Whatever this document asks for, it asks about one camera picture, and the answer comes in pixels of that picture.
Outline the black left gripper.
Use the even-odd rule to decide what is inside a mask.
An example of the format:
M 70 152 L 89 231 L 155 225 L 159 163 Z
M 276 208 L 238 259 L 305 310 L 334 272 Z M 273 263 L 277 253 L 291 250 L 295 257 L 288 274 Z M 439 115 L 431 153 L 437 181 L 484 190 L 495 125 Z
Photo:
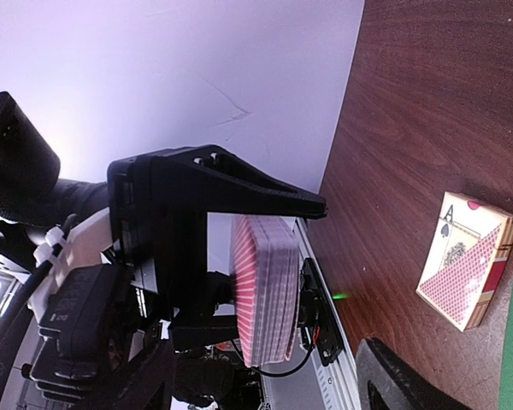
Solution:
M 322 196 L 274 179 L 218 145 L 114 161 L 107 182 L 116 255 L 145 291 L 150 316 L 166 321 L 190 309 L 208 271 L 206 212 L 327 215 Z M 234 340 L 237 317 L 179 313 L 168 337 L 177 351 Z

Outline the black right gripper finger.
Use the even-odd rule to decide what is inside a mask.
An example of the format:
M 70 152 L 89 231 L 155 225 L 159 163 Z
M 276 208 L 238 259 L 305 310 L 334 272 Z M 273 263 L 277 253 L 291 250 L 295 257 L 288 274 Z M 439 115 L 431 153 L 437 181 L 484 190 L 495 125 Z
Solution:
M 430 384 L 378 338 L 359 343 L 356 370 L 362 409 L 469 410 Z

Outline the red backed card deck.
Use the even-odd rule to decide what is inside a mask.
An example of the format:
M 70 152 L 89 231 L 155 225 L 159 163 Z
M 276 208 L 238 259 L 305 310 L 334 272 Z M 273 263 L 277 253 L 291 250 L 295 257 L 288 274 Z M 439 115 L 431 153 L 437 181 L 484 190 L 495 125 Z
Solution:
M 232 224 L 230 275 L 240 347 L 248 367 L 292 355 L 298 322 L 298 240 L 281 218 L 238 215 Z

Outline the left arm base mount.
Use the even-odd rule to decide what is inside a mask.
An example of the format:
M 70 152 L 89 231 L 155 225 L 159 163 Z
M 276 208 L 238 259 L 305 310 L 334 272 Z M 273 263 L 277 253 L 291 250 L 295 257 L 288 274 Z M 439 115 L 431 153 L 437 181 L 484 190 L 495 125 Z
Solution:
M 316 263 L 305 258 L 301 269 L 302 287 L 299 298 L 298 327 L 303 345 L 317 350 L 321 364 L 334 363 L 344 349 L 340 328 L 327 299 Z

